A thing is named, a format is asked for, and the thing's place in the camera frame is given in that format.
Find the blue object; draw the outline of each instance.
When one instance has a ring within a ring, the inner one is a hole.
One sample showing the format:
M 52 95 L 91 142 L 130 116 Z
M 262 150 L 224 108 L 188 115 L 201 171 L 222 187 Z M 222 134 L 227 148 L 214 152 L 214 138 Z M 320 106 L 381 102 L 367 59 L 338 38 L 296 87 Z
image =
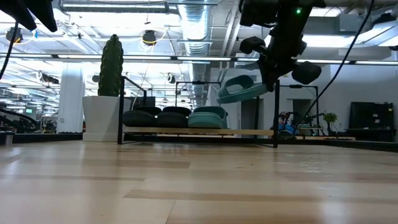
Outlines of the blue object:
M 228 113 L 219 106 L 203 106 L 193 110 L 188 118 L 189 128 L 228 128 Z
M 240 85 L 242 89 L 229 92 L 228 87 Z M 263 95 L 268 92 L 265 84 L 254 83 L 253 79 L 248 75 L 241 75 L 228 80 L 218 92 L 218 103 L 235 103 L 238 101 L 250 100 L 254 97 Z

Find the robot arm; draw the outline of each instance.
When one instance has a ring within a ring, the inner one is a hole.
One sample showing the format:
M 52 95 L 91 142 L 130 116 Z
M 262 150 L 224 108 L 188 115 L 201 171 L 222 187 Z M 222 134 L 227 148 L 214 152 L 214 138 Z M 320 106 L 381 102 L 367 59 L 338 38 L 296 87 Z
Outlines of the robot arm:
M 262 82 L 268 91 L 274 91 L 279 77 L 293 71 L 293 78 L 308 85 L 321 74 L 321 68 L 310 62 L 298 65 L 294 59 L 302 54 L 307 44 L 302 40 L 303 30 L 313 7 L 326 7 L 324 0 L 240 0 L 240 24 L 271 28 L 271 42 L 250 37 L 242 41 L 240 50 L 260 53 L 257 64 Z

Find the ceiling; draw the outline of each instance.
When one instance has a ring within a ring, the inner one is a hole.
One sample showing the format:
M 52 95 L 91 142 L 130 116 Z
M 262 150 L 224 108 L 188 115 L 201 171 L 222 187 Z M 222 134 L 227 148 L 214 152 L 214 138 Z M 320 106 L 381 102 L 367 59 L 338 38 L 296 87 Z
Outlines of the ceiling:
M 95 1 L 73 1 L 72 3 L 104 4 Z M 102 48 L 111 35 L 117 34 L 122 42 L 125 55 L 186 55 L 187 51 L 184 44 L 182 32 L 182 22 L 177 14 L 152 13 L 152 9 L 141 13 L 131 13 L 126 5 L 120 7 L 118 4 L 123 2 L 106 1 L 107 5 L 114 6 L 112 10 L 96 9 L 91 11 L 61 11 L 54 5 L 55 18 L 58 24 L 58 31 L 51 33 L 40 21 L 37 21 L 37 38 L 29 30 L 22 28 L 24 36 L 22 44 L 15 45 L 12 53 L 14 54 L 90 54 L 101 55 Z M 312 11 L 313 25 L 312 30 L 325 30 L 325 24 L 336 19 L 341 14 L 349 14 L 361 17 L 358 14 L 363 12 L 362 1 L 327 1 L 331 6 L 326 9 L 314 9 Z M 206 43 L 210 45 L 209 56 L 235 56 L 239 53 L 241 41 L 247 37 L 258 36 L 266 38 L 268 29 L 258 26 L 240 27 L 238 26 L 239 13 L 236 10 L 237 1 L 223 0 L 212 2 L 209 13 L 210 34 Z M 396 5 L 394 1 L 377 1 L 377 13 L 391 10 L 395 13 Z M 323 20 L 324 24 L 316 24 L 316 21 Z M 234 22 L 230 30 L 229 21 Z M 0 51 L 6 52 L 9 42 L 6 39 L 6 32 L 14 26 L 13 18 L 0 12 Z M 141 35 L 145 30 L 155 30 L 157 43 L 154 47 L 145 47 L 141 42 Z M 228 47 L 224 49 L 223 44 L 227 40 Z M 345 48 L 337 47 L 308 47 L 303 58 L 312 59 L 339 59 L 345 54 Z M 351 56 L 360 59 L 381 60 L 390 56 L 391 52 L 387 47 L 361 47 L 356 48 Z M 81 62 L 86 78 L 86 95 L 96 95 L 98 84 L 92 81 L 92 76 L 100 72 L 100 62 Z M 59 103 L 60 85 L 48 84 L 40 81 L 42 74 L 54 77 L 62 81 L 62 61 L 40 61 L 40 60 L 10 60 L 5 75 L 0 80 L 2 92 L 1 101 L 8 105 L 28 104 L 51 107 L 45 111 L 48 114 L 56 113 Z M 157 97 L 158 106 L 174 105 L 175 84 L 167 81 L 167 75 L 173 75 L 177 81 L 191 81 L 189 63 L 131 63 L 123 64 L 123 75 L 142 85 L 143 88 L 152 88 L 149 96 Z M 7 85 L 15 85 L 17 88 L 7 88 Z M 186 86 L 188 91 L 183 91 L 178 96 L 178 105 L 190 107 L 199 106 L 197 89 L 193 91 L 191 85 Z M 200 87 L 200 91 L 206 96 L 206 86 Z M 142 95 L 137 90 L 129 89 L 131 96 Z

